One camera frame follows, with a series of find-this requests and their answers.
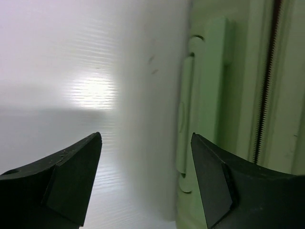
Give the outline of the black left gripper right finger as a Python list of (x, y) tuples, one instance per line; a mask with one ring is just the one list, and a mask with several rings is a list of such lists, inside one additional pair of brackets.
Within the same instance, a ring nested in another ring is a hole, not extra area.
[(304, 228), (303, 175), (261, 167), (196, 133), (191, 148), (208, 228)]

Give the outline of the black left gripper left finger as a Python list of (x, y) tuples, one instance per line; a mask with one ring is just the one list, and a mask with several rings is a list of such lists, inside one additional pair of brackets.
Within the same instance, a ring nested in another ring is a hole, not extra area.
[(2, 229), (83, 227), (102, 150), (99, 132), (0, 176)]

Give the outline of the green suitcase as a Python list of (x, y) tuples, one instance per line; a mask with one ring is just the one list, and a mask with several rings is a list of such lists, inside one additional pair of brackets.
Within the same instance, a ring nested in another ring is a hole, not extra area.
[(305, 176), (305, 3), (194, 0), (178, 112), (176, 226), (208, 229), (191, 138)]

